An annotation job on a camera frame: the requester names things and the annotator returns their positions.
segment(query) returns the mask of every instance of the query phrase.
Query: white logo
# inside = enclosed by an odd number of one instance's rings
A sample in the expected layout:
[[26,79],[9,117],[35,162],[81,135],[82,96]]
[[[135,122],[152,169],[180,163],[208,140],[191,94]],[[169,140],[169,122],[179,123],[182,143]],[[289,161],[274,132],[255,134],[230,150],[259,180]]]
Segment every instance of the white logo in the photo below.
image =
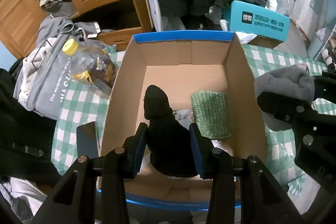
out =
[[249,15],[243,15],[243,20],[252,21],[252,17]]

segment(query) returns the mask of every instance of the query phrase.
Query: gray clothing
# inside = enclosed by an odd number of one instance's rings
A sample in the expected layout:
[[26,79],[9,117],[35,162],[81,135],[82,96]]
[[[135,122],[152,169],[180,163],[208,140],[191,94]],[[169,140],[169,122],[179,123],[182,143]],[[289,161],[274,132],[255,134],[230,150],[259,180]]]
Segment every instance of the gray clothing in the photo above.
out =
[[[311,104],[315,93],[314,78],[305,70],[303,64],[272,70],[254,80],[256,98],[263,91],[285,95]],[[291,124],[275,119],[272,114],[262,112],[262,117],[273,131],[292,128]]]
[[69,17],[77,11],[71,0],[49,1],[42,6],[42,9],[46,11],[48,15],[52,15],[53,17]]
[[[80,42],[83,39],[83,32],[85,32],[86,36],[87,34],[96,33],[95,24],[83,22],[74,24],[66,17],[46,18],[41,23],[36,41],[37,47],[45,44],[46,39],[49,37],[56,37],[56,41],[38,68],[26,105],[24,105],[27,110],[34,110],[38,114],[51,119],[58,118],[60,105],[64,99],[66,88],[71,81],[70,58],[62,51],[62,48],[64,43],[70,38]],[[91,39],[85,39],[80,44],[95,45],[100,48],[107,47],[103,42]],[[21,71],[13,95],[16,99],[19,99],[22,81],[23,75]]]

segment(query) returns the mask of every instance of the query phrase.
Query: teal box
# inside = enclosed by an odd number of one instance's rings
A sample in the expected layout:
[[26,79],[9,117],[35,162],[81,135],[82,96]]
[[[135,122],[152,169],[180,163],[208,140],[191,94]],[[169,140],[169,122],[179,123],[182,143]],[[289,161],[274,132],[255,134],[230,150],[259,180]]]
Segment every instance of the teal box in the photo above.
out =
[[287,38],[290,18],[266,8],[235,0],[223,9],[229,31],[254,33],[280,41]]

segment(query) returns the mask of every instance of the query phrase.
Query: yellow bottle cap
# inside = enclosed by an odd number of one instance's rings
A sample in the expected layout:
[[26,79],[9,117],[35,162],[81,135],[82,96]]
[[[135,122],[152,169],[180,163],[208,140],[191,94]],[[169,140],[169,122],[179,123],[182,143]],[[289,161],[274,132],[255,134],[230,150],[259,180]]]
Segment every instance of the yellow bottle cap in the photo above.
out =
[[67,55],[73,55],[77,49],[78,43],[73,38],[71,38],[67,42],[65,42],[62,50]]

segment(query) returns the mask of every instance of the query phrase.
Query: metal screw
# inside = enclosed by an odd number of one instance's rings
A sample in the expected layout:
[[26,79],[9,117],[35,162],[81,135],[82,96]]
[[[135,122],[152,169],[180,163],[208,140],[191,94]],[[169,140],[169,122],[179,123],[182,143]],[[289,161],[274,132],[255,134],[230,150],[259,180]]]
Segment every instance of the metal screw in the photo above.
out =
[[250,156],[250,161],[251,161],[251,162],[257,162],[257,161],[258,161],[258,158],[257,158],[255,155],[251,155],[251,156]]
[[296,111],[301,113],[301,112],[305,111],[305,108],[303,106],[297,106]]
[[212,149],[212,153],[214,154],[220,154],[223,150],[221,150],[219,147],[214,147]]
[[310,134],[304,135],[304,137],[302,138],[302,141],[305,145],[311,145],[313,143],[313,136]]
[[78,161],[79,162],[85,162],[87,160],[87,156],[84,156],[84,155],[81,155],[81,156],[79,156],[79,158],[78,158]]
[[116,154],[122,154],[122,153],[125,152],[125,148],[123,148],[123,147],[117,147],[117,148],[114,150],[114,152],[115,152]]

